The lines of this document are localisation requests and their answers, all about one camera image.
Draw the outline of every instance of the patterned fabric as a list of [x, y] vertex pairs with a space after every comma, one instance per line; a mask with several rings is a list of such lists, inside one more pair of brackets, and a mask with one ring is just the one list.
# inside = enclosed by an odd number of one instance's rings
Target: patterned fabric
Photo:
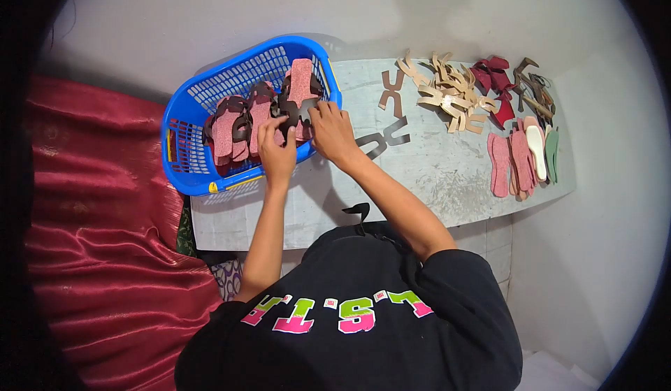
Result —
[[212, 274], [217, 280], [219, 295], [222, 296], [223, 302], [232, 301], [233, 297], [240, 291], [240, 278], [242, 277], [240, 262], [237, 259], [224, 261], [210, 266], [210, 270], [212, 270]]
[[[193, 223], [191, 222], [191, 197], [184, 198], [182, 216], [179, 220], [177, 231], [178, 253], [189, 257], [202, 258], [196, 253], [195, 238], [193, 236]], [[240, 291], [240, 278], [242, 277], [242, 265], [238, 258], [209, 266], [212, 275], [219, 286], [219, 295], [223, 302], [232, 301], [233, 297]]]
[[189, 257], [196, 255], [196, 246], [193, 238], [193, 224], [191, 222], [191, 197], [184, 197], [184, 206], [179, 218], [179, 229], [177, 230], [177, 245], [175, 251]]

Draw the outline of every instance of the gray table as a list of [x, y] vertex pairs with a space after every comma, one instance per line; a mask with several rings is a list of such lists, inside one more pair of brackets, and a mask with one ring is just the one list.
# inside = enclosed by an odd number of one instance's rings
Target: gray table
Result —
[[[429, 70], [418, 66], [427, 75]], [[355, 137], [382, 133], [397, 119], [392, 100], [387, 110], [378, 108], [384, 88], [381, 72], [390, 70], [396, 77], [394, 59], [354, 60], [333, 64], [340, 83], [343, 109], [349, 111]], [[554, 125], [560, 133], [558, 184], [537, 187], [524, 202], [514, 196], [497, 198], [490, 190], [491, 160], [486, 141], [490, 132], [508, 135], [488, 118], [482, 134], [469, 131], [447, 133], [440, 113], [415, 105], [419, 98], [412, 79], [405, 77], [401, 88], [403, 114], [408, 125], [394, 133], [409, 133], [408, 144], [390, 146], [374, 162], [406, 186], [440, 218], [446, 227], [511, 214], [559, 198], [575, 190], [575, 167], [569, 133], [562, 106], [557, 103]], [[513, 108], [517, 95], [513, 94]], [[484, 114], [477, 109], [477, 114]], [[531, 115], [525, 106], [525, 115]], [[375, 144], [364, 146], [365, 151]], [[243, 184], [229, 192], [192, 198], [193, 228], [200, 249], [246, 251], [254, 234], [265, 187], [265, 179]], [[333, 164], [315, 155], [297, 165], [292, 178], [284, 214], [284, 248], [306, 248], [322, 233], [339, 225], [356, 223], [357, 216], [341, 209], [359, 202], [371, 202], [362, 189]], [[367, 220], [384, 219], [371, 202]]]

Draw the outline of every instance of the red cloth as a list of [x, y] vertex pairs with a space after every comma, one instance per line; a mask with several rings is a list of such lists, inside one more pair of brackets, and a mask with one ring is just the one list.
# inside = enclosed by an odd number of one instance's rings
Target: red cloth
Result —
[[182, 200], [161, 164], [163, 111], [44, 77], [26, 103], [29, 274], [66, 357], [94, 390], [173, 390], [177, 356], [222, 302], [206, 265], [174, 251]]

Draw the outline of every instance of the green patterned cloth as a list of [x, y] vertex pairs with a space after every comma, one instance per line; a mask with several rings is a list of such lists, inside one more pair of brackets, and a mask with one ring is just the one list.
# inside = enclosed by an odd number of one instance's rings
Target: green patterned cloth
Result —
[[182, 216], [179, 218], [176, 251], [189, 257], [197, 257], [195, 238], [193, 236], [193, 223], [191, 222], [191, 197], [189, 196], [184, 197]]

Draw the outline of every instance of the yellow label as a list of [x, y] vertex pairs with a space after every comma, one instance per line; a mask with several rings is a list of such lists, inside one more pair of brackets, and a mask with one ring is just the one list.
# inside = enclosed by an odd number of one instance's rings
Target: yellow label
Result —
[[331, 63], [331, 58], [329, 58], [329, 66], [331, 67], [331, 74], [333, 74], [333, 79], [335, 80], [335, 86], [338, 88], [338, 91], [340, 91], [340, 84], [338, 84], [338, 77], [336, 77], [336, 73], [333, 71], [333, 65]]
[[172, 162], [172, 153], [170, 151], [170, 129], [166, 131], [166, 145], [168, 148], [168, 162]]
[[228, 187], [226, 188], [226, 190], [230, 190], [230, 189], [232, 189], [233, 187], [241, 186], [241, 185], [243, 185], [243, 184], [245, 184], [245, 183], [248, 183], [248, 182], [251, 182], [251, 181], [254, 181], [254, 180], [258, 180], [258, 179], [261, 178], [261, 177], [264, 177], [264, 176], [259, 176], [259, 177], [250, 178], [249, 180], [245, 180], [245, 181], [243, 181], [243, 182], [239, 182], [238, 184], [234, 184], [234, 185], [232, 185], [232, 186], [228, 186]]

